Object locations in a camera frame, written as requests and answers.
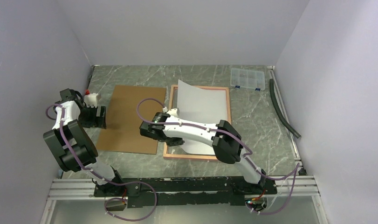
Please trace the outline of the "brown backing board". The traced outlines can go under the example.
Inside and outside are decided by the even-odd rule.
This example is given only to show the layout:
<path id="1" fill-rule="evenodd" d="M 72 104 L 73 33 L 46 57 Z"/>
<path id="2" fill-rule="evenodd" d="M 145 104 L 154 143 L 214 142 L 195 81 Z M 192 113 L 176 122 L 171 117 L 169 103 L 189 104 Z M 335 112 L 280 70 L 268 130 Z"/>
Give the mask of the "brown backing board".
<path id="1" fill-rule="evenodd" d="M 136 108 L 145 98 L 165 102 L 166 88 L 116 85 L 106 110 L 106 129 L 101 129 L 98 150 L 156 154 L 158 142 L 140 135 L 142 120 Z"/>

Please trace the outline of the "pink picture frame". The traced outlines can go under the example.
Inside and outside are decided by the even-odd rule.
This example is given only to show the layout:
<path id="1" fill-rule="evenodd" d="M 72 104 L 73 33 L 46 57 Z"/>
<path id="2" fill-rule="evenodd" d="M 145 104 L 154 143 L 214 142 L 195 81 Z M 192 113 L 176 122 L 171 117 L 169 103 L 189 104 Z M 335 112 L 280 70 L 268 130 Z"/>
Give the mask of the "pink picture frame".
<path id="1" fill-rule="evenodd" d="M 168 108 L 175 108 L 177 102 L 177 88 L 178 84 L 173 84 L 171 86 L 171 91 L 169 94 L 170 101 Z M 192 160 L 206 160 L 206 161 L 217 161 L 216 156 L 213 154 L 213 149 L 202 143 L 195 143 L 190 141 L 182 146 L 169 147 L 164 144 L 163 157 L 165 159 L 192 159 Z"/>

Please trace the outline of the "seascape photo print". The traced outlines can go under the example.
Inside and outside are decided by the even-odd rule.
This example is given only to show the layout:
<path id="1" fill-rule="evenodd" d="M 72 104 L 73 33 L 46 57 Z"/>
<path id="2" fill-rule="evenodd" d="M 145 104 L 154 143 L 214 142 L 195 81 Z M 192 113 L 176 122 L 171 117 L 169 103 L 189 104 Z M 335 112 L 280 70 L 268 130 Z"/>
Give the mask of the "seascape photo print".
<path id="1" fill-rule="evenodd" d="M 227 87 L 199 87 L 178 82 L 178 117 L 204 124 L 231 122 L 230 96 Z"/>

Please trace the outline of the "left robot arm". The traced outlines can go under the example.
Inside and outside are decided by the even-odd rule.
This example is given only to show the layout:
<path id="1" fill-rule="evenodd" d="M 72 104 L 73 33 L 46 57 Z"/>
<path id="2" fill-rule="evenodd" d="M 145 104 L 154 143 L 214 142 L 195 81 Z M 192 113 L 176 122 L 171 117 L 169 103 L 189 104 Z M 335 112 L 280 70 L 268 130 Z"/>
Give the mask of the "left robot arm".
<path id="1" fill-rule="evenodd" d="M 125 183 L 110 165 L 98 161 L 98 151 L 86 133 L 87 128 L 106 128 L 106 107 L 98 106 L 98 94 L 83 96 L 79 91 L 60 91 L 61 100 L 51 105 L 56 113 L 55 124 L 43 134 L 53 157 L 67 172 L 83 172 L 103 193 L 118 196 Z"/>

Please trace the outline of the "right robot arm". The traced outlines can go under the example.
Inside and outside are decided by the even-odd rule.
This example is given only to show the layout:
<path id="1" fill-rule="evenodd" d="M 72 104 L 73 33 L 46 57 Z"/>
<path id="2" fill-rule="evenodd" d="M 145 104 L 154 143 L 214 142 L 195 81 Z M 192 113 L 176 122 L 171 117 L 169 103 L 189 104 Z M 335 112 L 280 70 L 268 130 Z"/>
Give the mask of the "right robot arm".
<path id="1" fill-rule="evenodd" d="M 139 131 L 141 136 L 168 146 L 181 146 L 187 140 L 210 146 L 218 161 L 233 164 L 240 171 L 249 191 L 258 194 L 266 189 L 265 171 L 253 162 L 241 136 L 226 120 L 199 123 L 180 118 L 177 108 L 164 108 L 151 121 L 143 119 Z"/>

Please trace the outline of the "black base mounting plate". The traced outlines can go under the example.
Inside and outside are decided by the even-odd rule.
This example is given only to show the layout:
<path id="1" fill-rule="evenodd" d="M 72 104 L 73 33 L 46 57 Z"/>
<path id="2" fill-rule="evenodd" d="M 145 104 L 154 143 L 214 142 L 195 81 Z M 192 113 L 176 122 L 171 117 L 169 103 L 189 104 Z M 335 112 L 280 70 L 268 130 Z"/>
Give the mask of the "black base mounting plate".
<path id="1" fill-rule="evenodd" d="M 94 195 L 126 196 L 129 208 L 219 203 L 243 206 L 251 197 L 277 194 L 275 182 L 266 181 L 266 189 L 261 191 L 248 186 L 242 176 L 124 178 L 127 186 L 96 186 Z"/>

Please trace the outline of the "clear plastic organizer box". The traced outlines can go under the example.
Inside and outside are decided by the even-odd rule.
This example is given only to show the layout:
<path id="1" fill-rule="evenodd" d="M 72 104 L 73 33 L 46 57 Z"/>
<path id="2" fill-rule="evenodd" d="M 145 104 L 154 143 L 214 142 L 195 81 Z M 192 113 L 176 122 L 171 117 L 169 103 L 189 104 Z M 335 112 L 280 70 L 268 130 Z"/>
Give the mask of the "clear plastic organizer box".
<path id="1" fill-rule="evenodd" d="M 230 70 L 230 86 L 235 89 L 252 89 L 263 91 L 266 89 L 265 73 L 258 70 L 232 68 Z"/>

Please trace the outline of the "aluminium extrusion rail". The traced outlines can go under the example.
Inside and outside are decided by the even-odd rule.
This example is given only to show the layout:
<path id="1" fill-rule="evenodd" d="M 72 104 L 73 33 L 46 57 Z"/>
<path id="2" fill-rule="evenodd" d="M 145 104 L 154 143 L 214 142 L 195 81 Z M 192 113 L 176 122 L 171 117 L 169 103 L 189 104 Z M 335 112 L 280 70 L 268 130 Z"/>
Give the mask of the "aluminium extrusion rail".
<path id="1" fill-rule="evenodd" d="M 292 196 L 320 196 L 313 176 L 297 176 L 276 181 L 277 196 L 288 196 L 294 184 Z M 95 196 L 96 185 L 91 179 L 54 179 L 48 193 L 48 200 L 103 200 L 106 196 Z"/>

